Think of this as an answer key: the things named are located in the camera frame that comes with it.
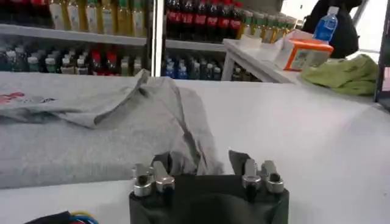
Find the cable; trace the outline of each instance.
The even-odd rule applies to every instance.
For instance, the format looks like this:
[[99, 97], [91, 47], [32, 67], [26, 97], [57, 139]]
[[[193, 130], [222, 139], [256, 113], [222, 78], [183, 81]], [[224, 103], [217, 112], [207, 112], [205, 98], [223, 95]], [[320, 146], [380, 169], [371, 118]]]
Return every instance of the cable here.
[[89, 222], [92, 224], [99, 224], [98, 221], [96, 221], [94, 218], [87, 216], [87, 215], [74, 215], [71, 216], [70, 221], [71, 222], [76, 222], [76, 221], [83, 221], [83, 222]]

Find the metal clamp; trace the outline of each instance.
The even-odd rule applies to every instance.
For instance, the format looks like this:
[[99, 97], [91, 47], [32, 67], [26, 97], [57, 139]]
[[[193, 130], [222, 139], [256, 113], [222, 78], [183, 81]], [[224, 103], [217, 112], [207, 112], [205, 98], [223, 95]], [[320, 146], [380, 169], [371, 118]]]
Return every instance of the metal clamp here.
[[283, 179], [276, 171], [276, 166], [273, 161], [266, 160], [261, 165], [261, 179], [266, 182], [267, 190], [271, 193], [280, 194], [285, 190]]
[[132, 169], [135, 184], [133, 186], [133, 192], [137, 197], [145, 197], [152, 193], [152, 172], [150, 168], [143, 166], [142, 164], [136, 164]]
[[255, 189], [260, 187], [261, 177], [257, 175], [257, 166], [253, 159], [247, 159], [245, 162], [245, 173], [243, 175], [243, 186], [254, 186]]
[[153, 169], [156, 181], [157, 190], [164, 193], [165, 189], [175, 189], [175, 178], [169, 176], [164, 165], [160, 161], [153, 162]]

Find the silver knob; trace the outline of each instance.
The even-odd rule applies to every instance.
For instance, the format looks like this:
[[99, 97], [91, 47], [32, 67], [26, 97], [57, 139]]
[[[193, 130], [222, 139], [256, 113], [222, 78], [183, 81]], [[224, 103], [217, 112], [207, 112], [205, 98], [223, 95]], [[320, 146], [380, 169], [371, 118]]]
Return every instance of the silver knob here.
[[153, 162], [153, 169], [157, 190], [163, 193], [165, 189], [175, 189], [175, 178], [169, 176], [160, 161]]
[[152, 180], [149, 169], [142, 164], [136, 164], [133, 168], [135, 183], [133, 192], [137, 197], [145, 197], [152, 193]]
[[256, 163], [253, 159], [247, 159], [245, 162], [245, 173], [243, 175], [243, 186], [255, 186], [256, 189], [260, 187], [261, 178], [256, 174]]

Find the green cloth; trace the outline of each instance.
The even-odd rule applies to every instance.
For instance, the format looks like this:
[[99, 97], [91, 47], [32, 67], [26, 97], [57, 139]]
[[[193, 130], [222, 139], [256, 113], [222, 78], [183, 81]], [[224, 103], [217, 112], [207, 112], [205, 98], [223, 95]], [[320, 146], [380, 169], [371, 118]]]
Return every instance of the green cloth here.
[[370, 95], [375, 92], [378, 65], [361, 54], [352, 60], [329, 61], [318, 68], [306, 68], [300, 75], [308, 82], [327, 86], [337, 93]]

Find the black machine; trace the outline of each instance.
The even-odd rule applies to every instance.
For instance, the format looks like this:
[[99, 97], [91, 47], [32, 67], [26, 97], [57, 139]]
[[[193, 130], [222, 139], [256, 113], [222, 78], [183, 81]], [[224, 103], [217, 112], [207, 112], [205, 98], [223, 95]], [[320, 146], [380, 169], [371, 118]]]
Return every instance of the black machine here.
[[235, 175], [169, 175], [168, 161], [134, 169], [131, 224], [287, 224], [289, 192], [272, 161], [257, 169], [247, 154], [229, 151]]

